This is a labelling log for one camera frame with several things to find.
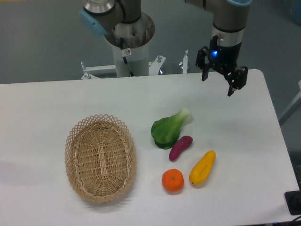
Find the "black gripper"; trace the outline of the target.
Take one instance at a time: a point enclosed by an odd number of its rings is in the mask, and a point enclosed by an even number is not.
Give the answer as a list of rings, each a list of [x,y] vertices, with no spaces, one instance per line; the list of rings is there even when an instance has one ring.
[[[241,42],[236,45],[222,46],[218,44],[219,36],[214,35],[210,40],[210,46],[201,48],[197,53],[196,67],[202,72],[202,81],[208,78],[209,69],[222,74],[229,84],[227,96],[231,96],[236,90],[246,85],[248,67],[237,66],[237,59]]]

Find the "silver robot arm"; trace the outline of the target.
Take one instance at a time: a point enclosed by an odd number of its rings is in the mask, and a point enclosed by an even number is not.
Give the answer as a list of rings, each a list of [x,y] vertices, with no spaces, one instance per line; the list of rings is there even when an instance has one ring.
[[[209,46],[202,47],[196,66],[202,80],[209,70],[229,84],[228,95],[246,85],[248,68],[237,59],[251,2],[249,0],[192,0],[190,4],[213,14]],[[153,19],[142,11],[139,0],[85,0],[79,18],[86,29],[104,37],[112,47],[118,77],[157,75],[162,60],[149,64],[149,44],[155,35]]]

